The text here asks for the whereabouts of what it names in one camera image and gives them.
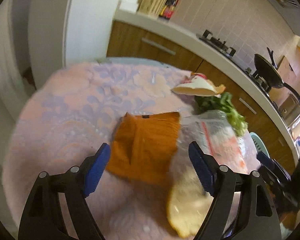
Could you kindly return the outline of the dark soy sauce bottle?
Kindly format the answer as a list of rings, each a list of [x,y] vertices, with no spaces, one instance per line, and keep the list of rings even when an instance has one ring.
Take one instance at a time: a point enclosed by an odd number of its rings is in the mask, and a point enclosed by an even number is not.
[[[166,0],[166,2],[164,3],[160,13],[159,13],[159,17],[160,18],[166,18],[167,13],[168,13],[168,7],[171,3],[171,0]]]

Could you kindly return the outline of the green leafy vegetable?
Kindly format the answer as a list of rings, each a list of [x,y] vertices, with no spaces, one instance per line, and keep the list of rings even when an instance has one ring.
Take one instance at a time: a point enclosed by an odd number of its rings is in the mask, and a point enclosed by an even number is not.
[[[218,110],[226,114],[228,123],[232,126],[237,137],[243,137],[248,129],[248,123],[232,103],[232,94],[223,92],[217,96],[195,96],[194,97],[200,113]]]

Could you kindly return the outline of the black wok with lid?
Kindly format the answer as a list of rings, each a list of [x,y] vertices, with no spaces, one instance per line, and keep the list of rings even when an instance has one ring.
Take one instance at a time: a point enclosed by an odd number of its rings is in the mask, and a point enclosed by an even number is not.
[[[295,98],[297,99],[297,101],[300,104],[300,95],[299,93],[293,88],[291,87],[288,83],[286,83],[285,81],[283,81],[282,77],[280,76],[280,74],[277,71],[277,65],[274,61],[273,58],[273,51],[270,50],[267,47],[270,59],[271,59],[271,63],[268,62],[262,55],[260,54],[255,54],[254,55],[254,65],[256,68],[256,71],[253,73],[253,78],[258,79],[258,78],[263,78],[266,83],[268,84],[268,88],[269,90],[271,90],[271,88],[287,88],[288,90],[290,90],[292,92],[292,94],[295,96]]]

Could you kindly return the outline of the large sauce bottle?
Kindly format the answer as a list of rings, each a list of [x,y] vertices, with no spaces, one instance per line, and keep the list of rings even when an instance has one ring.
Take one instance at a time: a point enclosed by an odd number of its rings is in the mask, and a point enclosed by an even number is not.
[[[174,11],[175,11],[175,7],[177,6],[179,0],[171,0],[171,3],[168,7],[168,13],[167,13],[167,17],[165,18],[166,20],[170,20]]]

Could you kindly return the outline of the white curtain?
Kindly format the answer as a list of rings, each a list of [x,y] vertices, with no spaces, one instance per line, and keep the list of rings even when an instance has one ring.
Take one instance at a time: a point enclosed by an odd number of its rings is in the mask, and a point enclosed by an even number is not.
[[[0,97],[11,117],[17,120],[29,97],[15,56],[12,2],[3,0],[0,5]]]

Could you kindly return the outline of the clear printed plastic bag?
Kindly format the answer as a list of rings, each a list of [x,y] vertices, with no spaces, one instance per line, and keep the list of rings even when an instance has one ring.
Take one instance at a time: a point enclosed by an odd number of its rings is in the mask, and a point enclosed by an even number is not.
[[[180,120],[178,152],[174,158],[178,165],[190,166],[189,144],[196,141],[201,150],[214,157],[219,165],[232,171],[247,173],[239,142],[225,113],[214,110],[200,115],[183,117]]]

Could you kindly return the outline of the steel thermos bottle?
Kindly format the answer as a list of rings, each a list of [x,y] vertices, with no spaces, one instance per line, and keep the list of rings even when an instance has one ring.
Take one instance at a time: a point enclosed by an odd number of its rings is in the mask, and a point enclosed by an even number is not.
[[[292,122],[300,115],[300,102],[293,94],[289,94],[279,110],[286,122]]]

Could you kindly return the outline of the wooden cutting board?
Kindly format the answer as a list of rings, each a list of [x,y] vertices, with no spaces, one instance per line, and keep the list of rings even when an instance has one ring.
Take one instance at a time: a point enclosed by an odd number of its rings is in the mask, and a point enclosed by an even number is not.
[[[296,79],[296,74],[285,56],[283,56],[282,60],[280,61],[277,71],[285,83],[288,83],[289,85],[293,84],[293,81]],[[269,92],[271,100],[273,100],[278,106],[280,106],[286,100],[286,98],[288,98],[289,94],[290,90],[286,87],[272,88]]]

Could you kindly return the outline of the orange cloth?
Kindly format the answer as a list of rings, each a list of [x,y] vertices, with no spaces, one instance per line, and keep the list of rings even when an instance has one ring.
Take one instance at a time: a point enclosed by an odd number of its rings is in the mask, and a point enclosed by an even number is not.
[[[178,151],[179,112],[121,118],[106,170],[116,176],[167,186],[172,157]]]

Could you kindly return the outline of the black gas stove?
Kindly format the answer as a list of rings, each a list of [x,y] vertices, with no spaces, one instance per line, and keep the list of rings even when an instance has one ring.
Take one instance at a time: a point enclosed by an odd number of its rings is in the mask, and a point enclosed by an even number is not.
[[[213,37],[213,33],[209,30],[204,31],[203,34],[196,34],[196,37],[239,67],[264,94],[269,96],[268,93],[271,88],[267,82],[256,73],[256,70],[253,72],[250,67],[245,66],[240,59],[235,57],[236,50],[233,47],[227,46],[226,41],[221,41],[219,38]]]

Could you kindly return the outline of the electric kettle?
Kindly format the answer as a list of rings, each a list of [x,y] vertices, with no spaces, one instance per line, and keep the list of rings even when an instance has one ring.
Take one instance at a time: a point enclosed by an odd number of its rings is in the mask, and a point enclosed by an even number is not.
[[[292,124],[290,133],[294,141],[300,139],[300,118]]]

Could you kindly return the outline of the teal plastic waste basket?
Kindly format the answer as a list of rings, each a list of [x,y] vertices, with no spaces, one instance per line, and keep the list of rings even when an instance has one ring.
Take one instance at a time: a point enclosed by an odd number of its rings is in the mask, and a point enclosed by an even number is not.
[[[257,152],[262,151],[268,158],[270,157],[268,150],[265,146],[265,144],[263,143],[263,141],[261,140],[261,138],[254,132],[250,132],[250,136],[254,142],[254,145],[257,149]]]

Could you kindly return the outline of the wooden base cabinets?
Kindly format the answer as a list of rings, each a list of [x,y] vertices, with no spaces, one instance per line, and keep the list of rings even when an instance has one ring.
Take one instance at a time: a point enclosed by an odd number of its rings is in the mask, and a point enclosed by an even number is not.
[[[270,156],[287,172],[298,162],[287,128],[269,99],[229,60],[219,56],[192,33],[159,21],[128,23],[113,20],[108,57],[138,57],[206,75],[215,85],[225,85],[232,103],[264,142]]]

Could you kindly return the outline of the red white paper cup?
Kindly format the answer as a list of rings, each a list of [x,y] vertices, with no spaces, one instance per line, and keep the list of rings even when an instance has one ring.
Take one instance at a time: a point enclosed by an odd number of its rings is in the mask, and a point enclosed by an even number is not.
[[[172,88],[172,92],[183,95],[215,96],[216,87],[208,81],[204,74],[194,73]]]

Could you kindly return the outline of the pale peel piece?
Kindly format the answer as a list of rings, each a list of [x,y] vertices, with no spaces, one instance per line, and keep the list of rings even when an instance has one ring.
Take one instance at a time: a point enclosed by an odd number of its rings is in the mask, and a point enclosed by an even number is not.
[[[213,202],[192,167],[175,177],[168,201],[167,219],[180,238],[195,236]]]

